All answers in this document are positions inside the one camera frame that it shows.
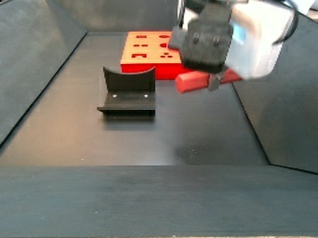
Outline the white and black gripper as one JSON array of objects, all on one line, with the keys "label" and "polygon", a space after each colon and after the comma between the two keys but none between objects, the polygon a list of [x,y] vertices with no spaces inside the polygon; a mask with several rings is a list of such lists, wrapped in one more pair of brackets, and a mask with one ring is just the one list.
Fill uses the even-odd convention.
[{"label": "white and black gripper", "polygon": [[212,74],[208,89],[220,89],[228,69],[245,80],[269,75],[296,31],[293,0],[182,0],[182,8],[189,1],[201,8],[190,20],[180,12],[169,48],[185,67]]}]

